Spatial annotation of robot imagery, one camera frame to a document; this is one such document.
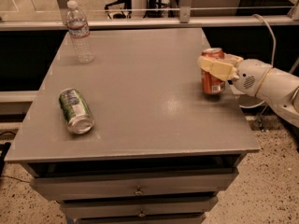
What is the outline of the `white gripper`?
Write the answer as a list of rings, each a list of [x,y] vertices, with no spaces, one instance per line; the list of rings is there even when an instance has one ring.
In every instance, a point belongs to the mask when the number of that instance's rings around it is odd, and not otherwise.
[[[232,80],[233,85],[249,96],[255,96],[265,75],[272,66],[256,59],[247,59],[233,54],[224,54],[223,59],[200,56],[199,67],[212,76],[222,80]]]

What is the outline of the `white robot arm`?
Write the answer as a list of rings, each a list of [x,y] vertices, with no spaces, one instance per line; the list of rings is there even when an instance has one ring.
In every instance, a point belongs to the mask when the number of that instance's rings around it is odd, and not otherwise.
[[[237,90],[265,101],[278,116],[299,127],[299,77],[231,54],[223,59],[201,55],[198,65],[222,81],[231,80]]]

